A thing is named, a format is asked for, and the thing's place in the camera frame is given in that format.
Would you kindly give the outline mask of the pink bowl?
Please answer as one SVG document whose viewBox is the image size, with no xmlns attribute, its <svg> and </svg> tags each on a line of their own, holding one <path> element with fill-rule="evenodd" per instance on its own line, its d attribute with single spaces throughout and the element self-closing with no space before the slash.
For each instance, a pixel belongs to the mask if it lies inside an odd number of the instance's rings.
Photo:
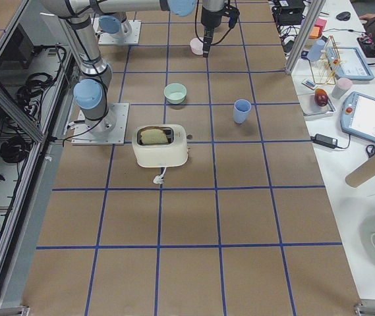
<svg viewBox="0 0 375 316">
<path fill-rule="evenodd" d="M 190 49 L 195 55 L 203 55 L 203 41 L 202 38 L 192 38 L 190 40 Z"/>
</svg>

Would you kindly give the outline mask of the green bowl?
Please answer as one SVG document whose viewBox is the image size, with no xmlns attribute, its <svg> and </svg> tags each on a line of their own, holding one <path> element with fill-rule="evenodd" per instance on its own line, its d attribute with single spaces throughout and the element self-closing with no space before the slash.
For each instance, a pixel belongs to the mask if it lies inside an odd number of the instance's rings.
<svg viewBox="0 0 375 316">
<path fill-rule="evenodd" d="M 180 83 L 171 83 L 164 88 L 163 93 L 167 102 L 177 105 L 185 100 L 187 88 Z"/>
</svg>

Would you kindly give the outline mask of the blue cup standing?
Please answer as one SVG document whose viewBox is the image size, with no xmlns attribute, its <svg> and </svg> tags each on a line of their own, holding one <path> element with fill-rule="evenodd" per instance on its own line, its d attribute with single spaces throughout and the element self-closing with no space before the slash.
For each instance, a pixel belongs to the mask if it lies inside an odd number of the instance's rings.
<svg viewBox="0 0 375 316">
<path fill-rule="evenodd" d="M 251 103 L 245 99 L 239 99 L 233 105 L 233 120 L 236 124 L 242 124 L 248 117 Z"/>
</svg>

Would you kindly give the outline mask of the bread slice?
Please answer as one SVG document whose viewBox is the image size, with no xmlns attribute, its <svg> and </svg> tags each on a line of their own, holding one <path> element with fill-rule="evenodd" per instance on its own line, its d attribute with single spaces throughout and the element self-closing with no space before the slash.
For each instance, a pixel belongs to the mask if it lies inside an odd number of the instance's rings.
<svg viewBox="0 0 375 316">
<path fill-rule="evenodd" d="M 167 144 L 168 139 L 165 131 L 152 128 L 140 132 L 140 140 L 144 145 Z"/>
</svg>

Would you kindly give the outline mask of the blue cup on rack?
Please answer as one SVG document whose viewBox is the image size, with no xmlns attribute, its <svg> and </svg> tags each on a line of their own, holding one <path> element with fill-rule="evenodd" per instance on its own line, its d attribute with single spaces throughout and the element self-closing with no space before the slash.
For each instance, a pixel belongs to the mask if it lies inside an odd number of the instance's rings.
<svg viewBox="0 0 375 316">
<path fill-rule="evenodd" d="M 318 61 L 322 56 L 322 52 L 324 50 L 324 47 L 325 47 L 325 41 L 324 40 L 322 40 L 322 39 L 316 40 L 314 42 L 314 44 L 312 45 L 312 47 L 309 49 L 306 58 L 310 62 Z"/>
</svg>

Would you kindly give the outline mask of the white toaster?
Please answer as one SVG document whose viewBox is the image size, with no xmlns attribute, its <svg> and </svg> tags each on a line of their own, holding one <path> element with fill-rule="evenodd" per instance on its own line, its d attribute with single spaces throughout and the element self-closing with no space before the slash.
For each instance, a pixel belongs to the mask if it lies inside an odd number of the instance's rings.
<svg viewBox="0 0 375 316">
<path fill-rule="evenodd" d="M 164 130 L 168 143 L 144 145 L 140 140 L 140 132 L 152 128 Z M 132 148 L 138 165 L 144 168 L 179 167 L 188 160 L 187 134 L 178 124 L 138 127 L 132 135 Z"/>
</svg>

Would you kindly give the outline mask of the metal tray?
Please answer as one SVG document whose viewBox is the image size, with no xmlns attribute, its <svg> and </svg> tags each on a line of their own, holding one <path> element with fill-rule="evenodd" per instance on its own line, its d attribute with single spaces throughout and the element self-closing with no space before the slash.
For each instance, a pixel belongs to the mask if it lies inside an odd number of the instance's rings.
<svg viewBox="0 0 375 316">
<path fill-rule="evenodd" d="M 325 106 L 317 105 L 313 93 L 300 95 L 299 101 L 305 117 L 316 118 L 330 116 L 336 112 L 335 107 L 331 103 L 328 103 Z"/>
</svg>

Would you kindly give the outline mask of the red apple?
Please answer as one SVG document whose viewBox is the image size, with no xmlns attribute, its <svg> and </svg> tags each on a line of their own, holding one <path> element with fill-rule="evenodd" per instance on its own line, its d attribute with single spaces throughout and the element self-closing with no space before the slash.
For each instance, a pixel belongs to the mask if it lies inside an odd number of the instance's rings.
<svg viewBox="0 0 375 316">
<path fill-rule="evenodd" d="M 314 102 L 319 107 L 325 107 L 328 104 L 329 97 L 325 90 L 316 88 L 314 90 Z"/>
</svg>

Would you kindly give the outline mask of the teach pendant far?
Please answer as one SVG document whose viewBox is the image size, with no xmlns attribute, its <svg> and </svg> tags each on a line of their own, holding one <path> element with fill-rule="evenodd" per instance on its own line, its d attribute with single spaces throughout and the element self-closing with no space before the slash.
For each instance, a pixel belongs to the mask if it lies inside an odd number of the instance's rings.
<svg viewBox="0 0 375 316">
<path fill-rule="evenodd" d="M 352 81 L 371 81 L 374 75 L 358 47 L 327 47 L 326 58 L 335 77 Z"/>
</svg>

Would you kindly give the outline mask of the teach pendant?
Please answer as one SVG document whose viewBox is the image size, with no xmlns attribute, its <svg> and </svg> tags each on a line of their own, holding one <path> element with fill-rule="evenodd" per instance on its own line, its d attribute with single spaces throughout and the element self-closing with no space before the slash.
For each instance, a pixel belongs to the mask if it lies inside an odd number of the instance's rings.
<svg viewBox="0 0 375 316">
<path fill-rule="evenodd" d="M 358 47 L 327 47 L 326 58 L 335 77 L 352 81 L 371 81 L 374 75 Z"/>
<path fill-rule="evenodd" d="M 342 131 L 375 143 L 375 97 L 350 93 L 340 115 Z"/>
</svg>

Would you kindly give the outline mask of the pink cup on table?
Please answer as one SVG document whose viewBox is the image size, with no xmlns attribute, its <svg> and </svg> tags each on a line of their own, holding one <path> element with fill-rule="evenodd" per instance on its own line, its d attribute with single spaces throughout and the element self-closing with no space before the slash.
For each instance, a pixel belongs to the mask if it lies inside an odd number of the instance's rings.
<svg viewBox="0 0 375 316">
<path fill-rule="evenodd" d="M 332 97 L 340 99 L 353 86 L 353 82 L 348 78 L 339 78 L 332 90 Z"/>
</svg>

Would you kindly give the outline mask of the black power adapter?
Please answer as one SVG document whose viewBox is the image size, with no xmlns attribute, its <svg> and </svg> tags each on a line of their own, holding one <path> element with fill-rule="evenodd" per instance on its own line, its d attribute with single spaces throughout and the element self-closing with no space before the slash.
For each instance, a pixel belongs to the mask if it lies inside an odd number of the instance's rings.
<svg viewBox="0 0 375 316">
<path fill-rule="evenodd" d="M 324 147 L 335 149 L 337 148 L 337 139 L 325 136 L 323 134 L 315 134 L 311 136 L 310 139 L 314 144 L 322 145 Z"/>
</svg>

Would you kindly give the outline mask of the teach pendant near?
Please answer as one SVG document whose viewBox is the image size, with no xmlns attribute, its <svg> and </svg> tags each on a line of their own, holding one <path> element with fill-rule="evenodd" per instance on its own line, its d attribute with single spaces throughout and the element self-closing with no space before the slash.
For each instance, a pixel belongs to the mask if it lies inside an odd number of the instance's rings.
<svg viewBox="0 0 375 316">
<path fill-rule="evenodd" d="M 342 131 L 375 143 L 375 97 L 350 93 L 340 115 Z"/>
</svg>

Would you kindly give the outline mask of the cardboard tube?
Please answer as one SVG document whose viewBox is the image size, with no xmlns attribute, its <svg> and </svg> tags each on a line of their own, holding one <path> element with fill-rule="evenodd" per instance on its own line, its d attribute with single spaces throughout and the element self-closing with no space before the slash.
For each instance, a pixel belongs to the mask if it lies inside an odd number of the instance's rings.
<svg viewBox="0 0 375 316">
<path fill-rule="evenodd" d="M 375 176 L 375 155 L 345 177 L 349 186 L 356 188 Z"/>
</svg>

